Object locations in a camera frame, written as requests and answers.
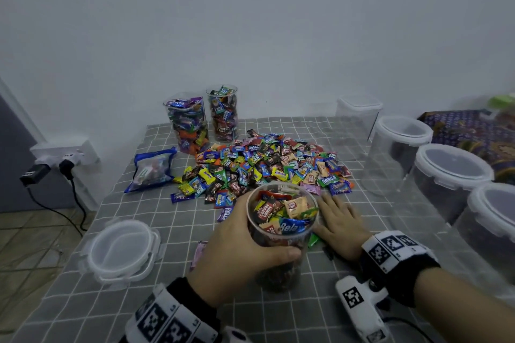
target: tiled floor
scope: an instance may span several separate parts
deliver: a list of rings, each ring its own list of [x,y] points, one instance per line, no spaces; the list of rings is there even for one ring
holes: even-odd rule
[[[82,213],[60,210],[75,224]],[[93,221],[88,214],[85,227]],[[47,210],[0,213],[0,343],[39,305],[79,244],[80,236],[64,218]]]

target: gray grid tablecloth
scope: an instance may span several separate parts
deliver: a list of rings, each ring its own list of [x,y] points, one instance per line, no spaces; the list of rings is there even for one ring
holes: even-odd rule
[[[454,234],[436,235],[428,232],[420,217],[396,216],[393,204],[360,188],[363,161],[356,151],[364,149],[356,139],[357,125],[343,123],[334,118],[281,117],[245,119],[239,122],[240,137],[254,128],[260,134],[284,133],[294,139],[316,141],[326,150],[338,146],[338,159],[353,172],[355,188],[342,196],[360,210],[364,223],[372,231],[399,229],[426,242],[435,249],[442,265],[451,272],[477,284],[485,281],[493,294],[512,300],[515,292],[501,283],[498,276],[484,262],[460,242]],[[210,126],[209,135],[214,140]],[[177,146],[177,139],[169,124],[149,125],[137,153],[157,151]],[[172,161],[172,173],[181,175],[188,165],[195,165],[194,157],[178,153]],[[203,198],[171,204],[170,194],[177,185],[124,194],[134,173],[131,163],[125,169],[111,193],[103,200],[98,214],[77,250],[61,275],[45,295],[13,342],[24,343],[82,343],[117,342],[123,335],[130,315],[150,294],[159,282],[165,284],[187,273],[198,241],[208,240],[218,213]],[[77,262],[83,244],[101,231],[113,217],[134,218],[157,228],[162,243],[166,244],[164,258],[157,262],[147,278],[131,283],[120,291],[108,291],[97,283],[92,274],[81,275]],[[222,322],[245,330],[255,343],[266,342],[339,342],[360,341],[349,317],[344,311],[334,289],[338,279],[356,274],[353,268],[338,259],[330,261],[317,244],[305,257],[301,281],[290,292],[270,294],[254,282],[238,293],[232,301],[219,309]],[[415,311],[393,302],[390,313],[417,323],[434,339],[441,339]],[[424,339],[410,327],[394,323],[390,330],[397,343],[423,343]]]

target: green lid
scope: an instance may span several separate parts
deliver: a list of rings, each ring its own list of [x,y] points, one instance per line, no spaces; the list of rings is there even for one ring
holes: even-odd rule
[[[490,98],[488,106],[494,109],[504,109],[506,106],[515,102],[515,98],[509,95],[497,95]]]

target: jar filled with candy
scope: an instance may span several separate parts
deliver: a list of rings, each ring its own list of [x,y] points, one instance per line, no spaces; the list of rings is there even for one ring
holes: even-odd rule
[[[293,246],[306,252],[318,204],[304,188],[273,181],[259,186],[247,201],[250,235],[262,247]],[[282,292],[299,281],[302,258],[261,271],[256,281],[265,290]]]
[[[206,90],[216,139],[233,141],[238,136],[235,86],[216,86]]]
[[[164,101],[166,113],[183,153],[196,155],[209,146],[208,123],[202,96],[179,92]]]

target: white outlet box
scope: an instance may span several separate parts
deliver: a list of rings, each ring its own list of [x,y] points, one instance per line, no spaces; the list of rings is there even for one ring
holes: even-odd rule
[[[48,158],[55,159],[59,164],[61,158],[66,154],[79,154],[80,164],[88,165],[98,161],[98,155],[93,149],[91,142],[85,137],[69,137],[56,139],[34,145],[30,151],[35,156],[36,161],[42,159],[48,163]]]

